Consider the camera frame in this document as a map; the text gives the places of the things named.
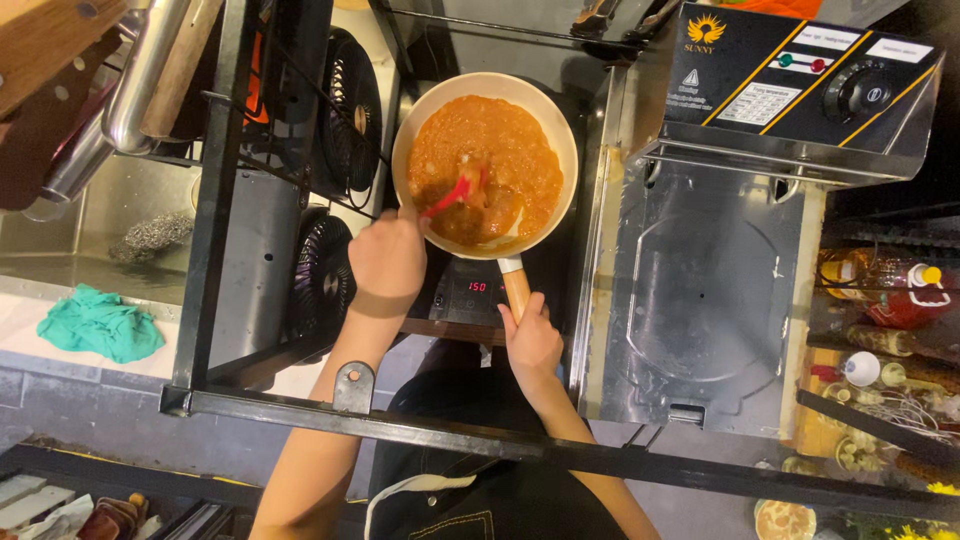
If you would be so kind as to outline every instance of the yellow bottle cap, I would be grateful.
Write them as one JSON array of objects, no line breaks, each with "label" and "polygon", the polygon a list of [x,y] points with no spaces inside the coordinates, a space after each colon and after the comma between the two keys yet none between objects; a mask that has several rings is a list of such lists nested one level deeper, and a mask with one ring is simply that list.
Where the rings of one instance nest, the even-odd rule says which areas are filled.
[{"label": "yellow bottle cap", "polygon": [[920,274],[920,277],[927,283],[939,283],[943,276],[944,273],[936,266],[927,266]]}]

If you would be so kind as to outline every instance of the temperature knob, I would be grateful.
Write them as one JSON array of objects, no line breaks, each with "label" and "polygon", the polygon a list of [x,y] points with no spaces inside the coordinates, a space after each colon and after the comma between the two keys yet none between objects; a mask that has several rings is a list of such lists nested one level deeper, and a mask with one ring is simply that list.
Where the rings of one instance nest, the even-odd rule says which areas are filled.
[{"label": "temperature knob", "polygon": [[883,62],[865,60],[844,67],[827,85],[824,112],[846,123],[858,115],[876,114],[889,103],[892,93],[884,77]]}]

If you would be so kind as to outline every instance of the green cloth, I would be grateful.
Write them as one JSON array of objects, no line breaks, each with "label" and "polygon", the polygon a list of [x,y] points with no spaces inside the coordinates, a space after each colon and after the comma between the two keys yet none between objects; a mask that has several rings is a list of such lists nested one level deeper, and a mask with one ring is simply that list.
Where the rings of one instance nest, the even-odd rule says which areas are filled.
[{"label": "green cloth", "polygon": [[93,351],[125,364],[150,356],[163,346],[154,317],[120,304],[117,293],[77,285],[73,298],[61,299],[36,325],[36,335],[64,351]]}]

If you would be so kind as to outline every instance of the warning triangle symbol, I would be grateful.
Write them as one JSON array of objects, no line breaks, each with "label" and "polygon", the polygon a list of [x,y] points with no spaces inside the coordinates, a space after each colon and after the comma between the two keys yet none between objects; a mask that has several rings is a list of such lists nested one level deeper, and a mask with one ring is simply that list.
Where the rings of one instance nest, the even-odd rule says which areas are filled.
[{"label": "warning triangle symbol", "polygon": [[697,76],[697,70],[694,69],[690,72],[689,75],[684,79],[684,84],[687,86],[696,86],[700,83],[700,77]]}]

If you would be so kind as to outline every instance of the floor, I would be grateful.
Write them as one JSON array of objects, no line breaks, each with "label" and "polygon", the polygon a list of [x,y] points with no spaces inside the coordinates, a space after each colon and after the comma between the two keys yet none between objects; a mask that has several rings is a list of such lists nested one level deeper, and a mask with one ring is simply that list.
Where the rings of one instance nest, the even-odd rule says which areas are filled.
[{"label": "floor", "polygon": [[[374,391],[374,408],[385,408],[417,371],[432,338],[411,336],[384,359]],[[296,366],[279,377],[309,391],[320,365]],[[68,450],[131,464],[236,479],[264,485],[288,429],[215,415],[189,419],[158,414],[163,380],[35,356],[0,352],[0,426],[29,427],[34,438]],[[622,445],[635,425],[591,422],[601,444]],[[638,444],[646,442],[641,436]],[[364,440],[348,496],[369,495],[374,442]],[[774,441],[669,426],[652,452],[754,465],[779,463],[785,449]],[[628,481],[637,500],[665,540],[697,538],[710,530],[716,540],[755,537],[756,500]]]}]

